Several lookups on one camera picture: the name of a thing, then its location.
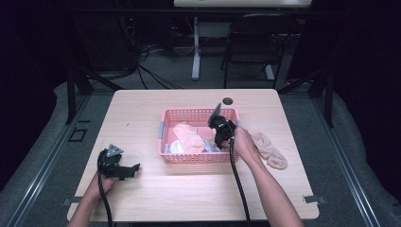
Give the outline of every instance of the sock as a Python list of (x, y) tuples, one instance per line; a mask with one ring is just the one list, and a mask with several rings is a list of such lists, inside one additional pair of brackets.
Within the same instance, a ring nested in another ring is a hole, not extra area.
[(184, 121), (177, 124), (173, 131), (185, 153), (201, 153), (204, 151), (204, 142), (198, 135), (196, 127), (192, 127)]
[(287, 159), (273, 145), (268, 136), (262, 132), (258, 132), (252, 134), (252, 139), (259, 150), (260, 155), (267, 160), (269, 166), (278, 169), (284, 169), (287, 167)]

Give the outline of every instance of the pink plastic basket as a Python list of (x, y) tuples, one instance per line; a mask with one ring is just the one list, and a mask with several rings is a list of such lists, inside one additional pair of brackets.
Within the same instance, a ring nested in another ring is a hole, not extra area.
[[(202, 152), (202, 153), (165, 153), (165, 147), (170, 146), (177, 140), (174, 134), (174, 127), (183, 121), (190, 126), (197, 127), (198, 135), (205, 138), (213, 135), (212, 130), (207, 126), (207, 120), (214, 109), (166, 109), (162, 116), (159, 130), (158, 152), (167, 164), (178, 163), (225, 163), (230, 162), (230, 153), (227, 152)], [(220, 115), (234, 124), (240, 125), (236, 109), (221, 109)]]

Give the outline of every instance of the black cord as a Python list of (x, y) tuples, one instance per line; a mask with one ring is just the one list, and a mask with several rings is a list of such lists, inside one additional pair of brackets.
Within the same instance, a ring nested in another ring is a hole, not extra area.
[(236, 185), (238, 186), (239, 194), (241, 195), (242, 204), (244, 206), (244, 211), (245, 211), (245, 216), (247, 218), (248, 227), (251, 227), (251, 218), (250, 218), (250, 212), (248, 210), (247, 199), (245, 198), (245, 193), (244, 193), (244, 190), (242, 188), (242, 184), (241, 184), (241, 181), (239, 180), (238, 172), (236, 171), (236, 167), (235, 167), (235, 159), (234, 159), (234, 140), (235, 139), (234, 139), (234, 132), (233, 132), (233, 129), (231, 129), (231, 127), (230, 127), (230, 130), (231, 130), (231, 135), (232, 135), (232, 137), (230, 138), (230, 163), (231, 163), (231, 168), (233, 169)]
[(182, 89), (182, 87), (180, 87), (180, 86), (168, 81), (167, 79), (164, 79), (164, 78), (162, 78), (162, 77), (150, 72), (147, 68), (145, 68), (144, 66), (142, 66), (141, 64), (138, 63), (138, 69), (139, 68), (143, 69), (146, 73), (151, 75), (160, 85), (162, 85), (166, 89), (171, 89), (171, 88), (173, 88), (173, 89), (177, 89), (177, 88), (178, 89)]
[(98, 186), (99, 186), (100, 197), (103, 200), (104, 206), (106, 207), (107, 220), (108, 220), (108, 223), (109, 223), (109, 227), (113, 227), (112, 211), (110, 209), (109, 202), (107, 201), (106, 193), (104, 193), (103, 183), (101, 181), (101, 172), (100, 172), (99, 166), (100, 166), (100, 155), (97, 158), (97, 182), (98, 182)]
[(139, 78), (141, 79), (142, 85), (144, 85), (145, 89), (148, 89), (147, 85), (144, 82), (144, 79), (142, 78), (141, 69), (139, 67), (138, 67), (138, 74)]

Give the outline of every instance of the pink cloth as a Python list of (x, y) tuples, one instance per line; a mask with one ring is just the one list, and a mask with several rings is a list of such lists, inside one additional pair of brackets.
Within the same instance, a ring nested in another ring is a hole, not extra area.
[(204, 151), (204, 142), (198, 135), (196, 127), (192, 127), (188, 125), (188, 122), (184, 121), (177, 124), (173, 131), (183, 147), (183, 152), (201, 153)]

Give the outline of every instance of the desk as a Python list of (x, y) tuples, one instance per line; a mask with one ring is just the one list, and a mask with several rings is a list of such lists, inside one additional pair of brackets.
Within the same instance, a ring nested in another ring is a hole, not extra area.
[[(268, 167), (283, 186), (303, 219), (316, 218), (316, 204), (305, 203), (313, 195), (277, 92), (255, 90), (135, 90), (114, 94), (76, 197), (83, 196), (96, 172), (96, 159), (110, 144), (125, 150), (121, 166), (140, 163), (134, 179), (115, 183), (108, 194), (114, 221), (218, 221), (245, 220), (242, 201), (230, 163), (165, 164), (157, 152), (159, 125), (167, 108), (214, 108), (225, 97), (234, 100), (241, 125), (265, 133), (288, 159), (288, 167)], [(251, 171), (239, 159), (238, 175), (247, 198), (251, 219), (266, 220)], [(77, 204), (68, 212), (72, 217)], [(91, 221), (107, 221), (99, 200)]]
[(190, 8), (308, 8), (312, 0), (174, 0), (175, 7)]
[[(308, 8), (312, 0), (174, 0), (178, 8)], [(192, 79), (200, 78), (201, 53), (199, 50), (198, 17), (194, 20), (194, 63)]]

